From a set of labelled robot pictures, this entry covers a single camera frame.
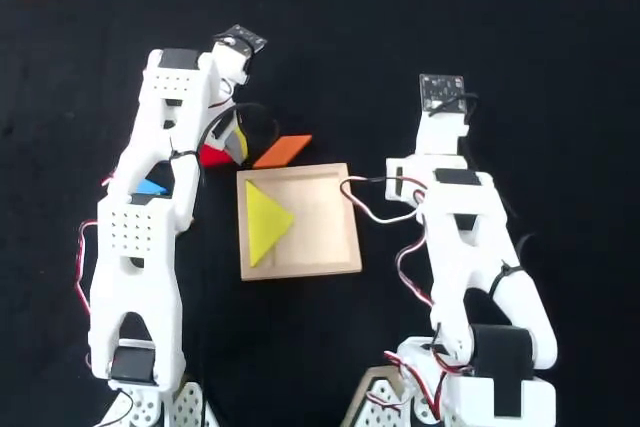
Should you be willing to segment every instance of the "black cloth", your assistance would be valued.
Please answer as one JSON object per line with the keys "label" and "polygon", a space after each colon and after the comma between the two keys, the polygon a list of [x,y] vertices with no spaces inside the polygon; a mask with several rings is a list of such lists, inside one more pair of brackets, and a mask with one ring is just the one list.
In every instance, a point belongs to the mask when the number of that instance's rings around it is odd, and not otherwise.
{"label": "black cloth", "polygon": [[[518,216],[514,238],[536,233],[523,264],[558,337],[541,375],[559,425],[622,422],[636,381],[637,2],[0,0],[2,425],[92,425],[111,402],[83,361],[76,229],[127,144],[149,51],[205,50],[235,23],[269,39],[238,98],[271,106],[283,133],[313,134],[295,164],[384,174],[414,147],[418,75],[465,76],[481,99],[470,149]],[[204,317],[207,396],[228,425],[338,425],[383,350],[430,333],[393,268],[418,227],[358,214],[362,273],[243,283],[234,171],[207,183],[214,232],[205,242],[196,221],[176,252],[188,371]],[[406,211],[382,187],[354,189],[380,215]],[[425,251],[407,270],[429,285]],[[472,321],[504,320],[486,296],[467,300]]]}

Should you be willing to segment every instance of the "wooden frame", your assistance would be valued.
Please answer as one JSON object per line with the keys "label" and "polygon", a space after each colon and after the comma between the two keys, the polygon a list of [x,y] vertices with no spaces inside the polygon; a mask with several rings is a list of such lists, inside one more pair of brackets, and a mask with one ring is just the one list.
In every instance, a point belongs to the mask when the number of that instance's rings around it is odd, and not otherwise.
{"label": "wooden frame", "polygon": [[[340,181],[348,175],[346,164],[238,172],[242,280],[360,272],[353,205],[339,190]],[[249,262],[246,181],[294,215],[289,231],[255,267]]]}

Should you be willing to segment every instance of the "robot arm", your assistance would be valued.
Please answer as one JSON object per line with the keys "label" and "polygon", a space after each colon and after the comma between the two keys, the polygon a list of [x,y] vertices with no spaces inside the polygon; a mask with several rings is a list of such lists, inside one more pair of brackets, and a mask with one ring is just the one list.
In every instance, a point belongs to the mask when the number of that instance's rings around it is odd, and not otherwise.
{"label": "robot arm", "polygon": [[[555,390],[533,370],[554,365],[555,335],[520,266],[492,177],[469,169],[458,155],[458,139],[469,128],[470,95],[461,77],[422,76],[421,87],[416,151],[387,159],[385,191],[388,200],[414,207],[433,272],[427,303],[436,338],[409,338],[388,354],[405,382],[405,425],[413,409],[426,424],[553,426]],[[420,184],[426,190],[416,188]],[[512,325],[470,325],[464,306],[469,288],[486,292]]]}
{"label": "robot arm", "polygon": [[[246,35],[240,37],[238,29]],[[175,238],[191,224],[201,139],[223,149],[234,133],[240,135],[235,112],[224,128],[217,128],[216,119],[234,105],[235,85],[246,82],[245,67],[264,46],[263,39],[258,48],[243,40],[248,35],[259,39],[236,26],[217,37],[211,52],[151,52],[129,144],[106,197],[98,203],[98,260],[90,291],[91,368],[111,388],[140,393],[145,405],[163,404],[165,426],[173,425],[173,396],[185,369]],[[248,53],[238,39],[250,46]],[[204,132],[209,127],[211,133]],[[158,162],[171,163],[171,196],[137,194],[137,186]],[[128,313],[142,318],[150,341],[120,338]],[[160,409],[154,412],[148,419],[132,416],[131,422],[156,425]]]}

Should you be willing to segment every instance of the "wire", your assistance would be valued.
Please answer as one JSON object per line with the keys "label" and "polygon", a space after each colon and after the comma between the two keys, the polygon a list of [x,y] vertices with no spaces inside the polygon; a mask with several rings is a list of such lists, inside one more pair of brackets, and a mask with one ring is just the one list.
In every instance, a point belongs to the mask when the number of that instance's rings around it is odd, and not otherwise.
{"label": "wire", "polygon": [[349,177],[343,179],[340,182],[340,192],[347,199],[349,199],[353,205],[355,205],[356,207],[361,209],[365,214],[367,214],[369,216],[369,218],[371,218],[374,222],[377,222],[378,224],[393,224],[395,222],[402,222],[403,220],[407,220],[407,219],[411,219],[411,218],[415,217],[416,213],[418,211],[418,207],[413,209],[408,214],[404,214],[404,215],[401,215],[399,217],[392,217],[390,219],[382,219],[382,218],[378,217],[377,215],[375,215],[371,211],[371,209],[364,202],[362,202],[360,199],[358,199],[355,195],[353,195],[352,193],[347,192],[346,190],[344,190],[344,184],[346,184],[347,182],[356,181],[356,182],[377,183],[377,182],[386,182],[387,180],[402,180],[402,181],[406,181],[406,182],[411,182],[412,184],[415,184],[418,187],[420,187],[421,189],[423,189],[424,191],[427,190],[427,186],[426,185],[424,185],[419,180],[412,179],[411,177],[402,177],[402,176],[397,176],[397,177],[360,177],[360,176],[357,176],[357,175],[352,175],[352,176],[349,176]]}
{"label": "wire", "polygon": [[78,294],[78,298],[82,303],[82,307],[84,308],[87,315],[91,315],[91,307],[89,306],[89,301],[87,300],[87,296],[84,295],[84,291],[82,290],[82,286],[80,285],[80,281],[84,275],[84,256],[86,252],[85,247],[85,239],[84,239],[84,231],[87,227],[91,227],[94,225],[98,225],[98,222],[94,219],[85,220],[78,227],[78,250],[76,252],[76,278],[73,284],[73,288]]}
{"label": "wire", "polygon": [[440,380],[438,381],[438,387],[436,387],[436,395],[433,397],[433,404],[434,407],[436,408],[436,419],[440,419],[441,415],[440,415],[440,401],[442,398],[442,385],[444,384],[444,378],[447,376],[446,372],[442,372],[440,374]]}
{"label": "wire", "polygon": [[522,264],[522,249],[524,249],[524,246],[527,243],[527,241],[534,235],[536,235],[535,232],[530,232],[520,237],[520,240],[516,242],[515,251],[516,251],[516,255],[518,256],[518,260],[520,261],[520,264]]}
{"label": "wire", "polygon": [[[457,102],[459,100],[468,100],[468,99],[470,99],[470,100],[478,100],[478,94],[474,94],[472,92],[467,92],[465,94],[455,95],[455,96],[451,97],[450,99],[447,99],[444,102],[440,103],[437,107],[434,107],[433,109],[431,109],[429,111],[429,117],[433,117],[436,114],[444,112],[444,109],[449,107],[454,102]],[[470,117],[472,113],[473,113],[473,110],[467,109],[468,117]]]}
{"label": "wire", "polygon": [[442,324],[438,323],[438,325],[436,326],[436,331],[433,334],[433,338],[431,339],[431,353],[433,354],[434,360],[440,366],[440,368],[444,372],[446,372],[448,374],[460,375],[460,374],[464,374],[465,372],[468,372],[471,369],[471,366],[469,366],[469,365],[449,365],[442,359],[442,357],[440,357],[440,354],[436,351],[436,348],[435,348],[436,347],[436,339],[440,335],[441,326],[442,326]]}
{"label": "wire", "polygon": [[416,296],[416,298],[422,302],[423,304],[428,305],[429,307],[433,307],[433,300],[431,299],[431,297],[429,297],[427,294],[425,294],[409,277],[407,277],[407,275],[402,271],[402,260],[404,259],[404,257],[412,252],[415,252],[416,250],[420,249],[420,247],[422,247],[423,245],[425,245],[427,242],[427,228],[426,225],[424,227],[424,231],[423,234],[420,236],[420,238],[414,242],[413,244],[408,245],[407,247],[403,248],[402,250],[400,250],[400,252],[398,252],[396,254],[396,260],[395,260],[395,264],[396,264],[396,270],[398,271],[398,276],[400,277],[400,280],[402,281],[402,283],[404,285],[406,285],[409,290],[411,292],[413,292],[413,295]]}
{"label": "wire", "polygon": [[238,41],[246,45],[249,49],[249,58],[247,59],[244,70],[246,74],[249,75],[249,73],[251,72],[251,64],[253,62],[253,58],[256,55],[256,49],[251,42],[249,42],[243,36],[233,32],[222,32],[221,34],[216,34],[213,36],[213,41],[214,43],[220,42],[227,46],[235,45],[235,43]]}
{"label": "wire", "polygon": [[[222,118],[226,115],[229,115],[233,112],[241,112],[243,110],[249,110],[252,108],[259,108],[262,110],[265,110],[267,112],[269,112],[269,108],[263,104],[259,104],[257,102],[244,102],[244,103],[240,103],[240,104],[235,104],[232,105],[231,107],[223,110],[222,112],[220,112],[218,115],[216,115],[205,127],[205,129],[202,131],[202,136],[200,137],[200,140],[198,141],[198,147],[196,148],[197,152],[200,152],[200,149],[202,148],[202,146],[204,145],[204,143],[207,140],[207,136],[209,135],[209,131],[218,123],[222,120]],[[271,141],[269,142],[269,147],[271,145],[273,145],[275,143],[276,140],[278,140],[278,137],[280,136],[280,124],[278,123],[278,121],[275,119],[275,117],[271,116],[271,122],[273,124],[273,136],[271,138]],[[242,129],[242,124],[239,122],[239,127],[240,130]]]}
{"label": "wire", "polygon": [[407,402],[409,402],[411,400],[411,395],[408,395],[407,398],[404,399],[403,401],[400,401],[400,402],[387,402],[384,399],[381,399],[380,397],[378,397],[373,392],[367,392],[365,394],[365,397],[367,398],[367,400],[369,402],[373,402],[374,404],[379,405],[383,409],[393,409],[396,412],[400,412],[400,407],[402,407],[403,405],[405,405]]}
{"label": "wire", "polygon": [[231,99],[233,99],[233,87],[231,87],[231,83],[229,83],[227,79],[220,79],[220,82],[224,82],[224,84],[227,86],[227,98],[224,100],[221,100],[220,102],[216,102],[215,104],[211,104],[209,106],[210,109],[213,107],[220,107],[221,105],[224,105],[227,102],[229,102]]}
{"label": "wire", "polygon": [[133,405],[134,405],[134,401],[133,401],[133,397],[131,397],[129,394],[127,394],[124,390],[120,391],[121,394],[126,395],[129,398],[129,401],[131,402],[131,404],[129,404],[129,408],[127,409],[127,411],[121,415],[120,417],[118,417],[115,420],[110,420],[109,422],[105,422],[104,424],[96,424],[93,427],[107,427],[109,425],[114,425],[117,424],[118,422],[120,422],[121,420],[124,420],[127,418],[127,416],[131,413],[131,411],[133,410]]}
{"label": "wire", "polygon": [[420,374],[418,373],[418,371],[414,369],[412,366],[410,366],[409,364],[407,364],[405,361],[403,361],[400,356],[398,356],[397,354],[394,354],[393,352],[389,352],[388,350],[385,350],[384,356],[392,364],[396,365],[398,368],[404,367],[407,370],[407,372],[411,374],[411,377],[413,377],[413,380],[415,380],[416,384],[418,384],[418,388],[420,389],[420,392],[422,393],[423,397],[427,401],[429,410],[433,413],[434,417],[436,417],[436,407],[435,407],[434,401],[431,397],[431,394],[429,393],[429,389],[427,389],[427,384],[425,384],[424,380],[422,380],[422,377],[420,377]]}

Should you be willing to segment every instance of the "yellow triangle piece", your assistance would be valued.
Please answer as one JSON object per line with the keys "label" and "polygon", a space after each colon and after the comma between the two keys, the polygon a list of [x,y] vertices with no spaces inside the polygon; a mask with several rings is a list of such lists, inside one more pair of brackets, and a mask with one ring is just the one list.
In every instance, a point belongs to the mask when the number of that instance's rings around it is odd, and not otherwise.
{"label": "yellow triangle piece", "polygon": [[248,180],[246,187],[249,258],[251,267],[255,267],[289,230],[293,223],[293,214],[284,210],[280,204],[267,197]]}

